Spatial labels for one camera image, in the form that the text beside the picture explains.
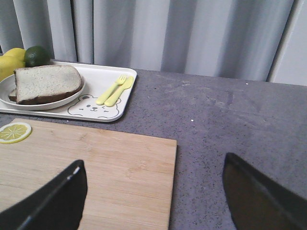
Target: lemon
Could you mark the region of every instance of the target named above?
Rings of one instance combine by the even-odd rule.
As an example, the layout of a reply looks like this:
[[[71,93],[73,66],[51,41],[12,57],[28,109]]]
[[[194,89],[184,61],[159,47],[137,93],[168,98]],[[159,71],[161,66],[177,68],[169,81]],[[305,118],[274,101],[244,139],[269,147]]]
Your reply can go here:
[[[33,46],[25,51],[24,61],[26,67],[49,65],[50,54],[41,46]]]
[[[24,62],[11,56],[0,56],[0,81],[14,74],[17,68],[23,68]]]
[[[12,144],[27,138],[32,127],[25,122],[14,122],[0,128],[0,143]]]
[[[25,54],[25,49],[13,48],[13,49],[6,51],[3,55],[15,57],[20,61],[24,61],[24,54]]]

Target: green fruit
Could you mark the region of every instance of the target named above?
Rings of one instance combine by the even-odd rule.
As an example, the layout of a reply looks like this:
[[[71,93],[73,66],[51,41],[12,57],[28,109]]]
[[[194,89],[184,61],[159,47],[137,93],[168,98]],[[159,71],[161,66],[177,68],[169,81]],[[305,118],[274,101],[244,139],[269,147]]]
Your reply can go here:
[[[26,67],[49,65],[50,54],[41,46],[33,46],[26,50],[24,62]]]

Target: lemon slice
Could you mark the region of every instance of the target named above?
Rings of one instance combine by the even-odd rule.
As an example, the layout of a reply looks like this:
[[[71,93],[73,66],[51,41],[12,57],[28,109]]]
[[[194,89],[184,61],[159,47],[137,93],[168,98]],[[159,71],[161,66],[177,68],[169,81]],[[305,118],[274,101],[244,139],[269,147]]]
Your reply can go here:
[[[12,144],[27,138],[32,127],[25,122],[9,123],[0,128],[0,143]]]

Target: bear face print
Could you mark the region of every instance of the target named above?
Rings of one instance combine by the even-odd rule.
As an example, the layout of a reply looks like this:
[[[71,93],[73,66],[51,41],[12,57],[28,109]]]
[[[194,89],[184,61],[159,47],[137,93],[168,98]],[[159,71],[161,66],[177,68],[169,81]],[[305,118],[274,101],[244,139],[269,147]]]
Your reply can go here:
[[[119,114],[118,104],[120,99],[112,107],[105,105],[96,105],[97,97],[93,97],[90,94],[84,94],[79,96],[78,102],[70,106],[67,112],[70,115],[87,116],[94,118],[113,118]]]

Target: bread slice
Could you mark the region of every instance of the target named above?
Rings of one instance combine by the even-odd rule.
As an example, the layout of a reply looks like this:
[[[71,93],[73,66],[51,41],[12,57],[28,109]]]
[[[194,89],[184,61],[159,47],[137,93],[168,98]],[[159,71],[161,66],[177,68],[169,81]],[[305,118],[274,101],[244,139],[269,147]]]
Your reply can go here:
[[[16,103],[46,104],[67,98],[83,85],[77,69],[70,65],[48,65],[15,70]]]

